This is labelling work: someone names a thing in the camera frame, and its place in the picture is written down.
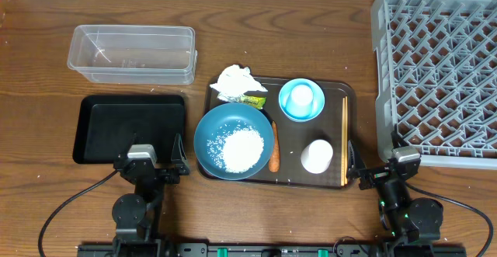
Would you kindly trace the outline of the pile of white rice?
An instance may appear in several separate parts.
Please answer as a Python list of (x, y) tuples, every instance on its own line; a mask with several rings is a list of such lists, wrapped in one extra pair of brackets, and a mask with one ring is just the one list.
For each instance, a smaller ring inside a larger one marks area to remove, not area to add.
[(256, 129), (237, 126), (233, 130), (223, 129), (213, 141), (208, 140), (207, 154), (223, 172), (243, 173), (259, 161), (264, 144)]

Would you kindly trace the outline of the light blue cup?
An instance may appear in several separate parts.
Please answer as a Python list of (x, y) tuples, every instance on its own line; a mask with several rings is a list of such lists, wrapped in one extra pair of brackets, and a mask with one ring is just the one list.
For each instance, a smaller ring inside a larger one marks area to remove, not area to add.
[(286, 110), (296, 119), (304, 119), (311, 114), (314, 93), (307, 85), (297, 85), (291, 89)]

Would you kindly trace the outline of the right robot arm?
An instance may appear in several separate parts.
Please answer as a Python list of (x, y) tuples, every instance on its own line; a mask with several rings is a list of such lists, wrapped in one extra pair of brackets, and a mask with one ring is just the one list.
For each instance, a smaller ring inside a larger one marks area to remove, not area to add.
[(381, 167), (367, 168), (352, 141), (348, 142), (347, 176), (358, 179), (359, 188), (375, 189), (381, 223), (392, 237), (370, 248), (369, 256), (434, 256), (433, 242), (440, 238), (443, 205), (437, 200), (409, 195), (407, 179), (417, 174), (421, 154), (400, 144)]

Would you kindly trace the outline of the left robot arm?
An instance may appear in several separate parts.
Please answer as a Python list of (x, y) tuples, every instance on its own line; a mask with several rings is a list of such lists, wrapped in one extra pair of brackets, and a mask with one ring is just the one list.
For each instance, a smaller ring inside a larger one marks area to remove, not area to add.
[(164, 168), (158, 168), (156, 163), (154, 147), (137, 144), (135, 137), (113, 163), (115, 171), (134, 185), (133, 193), (121, 196), (113, 205), (113, 257), (177, 254), (174, 244), (158, 233), (158, 226), (165, 186), (178, 184), (182, 175), (190, 174), (180, 134), (175, 135), (170, 163)]

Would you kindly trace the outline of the dark blue bowl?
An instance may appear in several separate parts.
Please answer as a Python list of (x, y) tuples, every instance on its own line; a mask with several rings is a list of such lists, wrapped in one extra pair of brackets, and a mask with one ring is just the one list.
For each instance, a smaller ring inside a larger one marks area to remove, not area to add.
[[(223, 172), (209, 158), (207, 141), (213, 141), (215, 136), (223, 129), (233, 130), (237, 126), (256, 129), (264, 140), (264, 149), (259, 161), (247, 172)], [(193, 143), (197, 160), (205, 172), (219, 179), (242, 180), (255, 175), (268, 163), (273, 153), (273, 128), (268, 119), (259, 110), (244, 104), (227, 103), (217, 106), (206, 113), (196, 128)]]

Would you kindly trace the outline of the pale pink cup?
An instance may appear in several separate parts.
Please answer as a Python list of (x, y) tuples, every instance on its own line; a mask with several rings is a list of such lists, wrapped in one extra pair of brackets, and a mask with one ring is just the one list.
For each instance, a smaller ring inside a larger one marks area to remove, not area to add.
[(333, 148), (325, 140), (312, 141), (301, 153), (301, 164), (312, 174), (325, 172), (331, 164)]

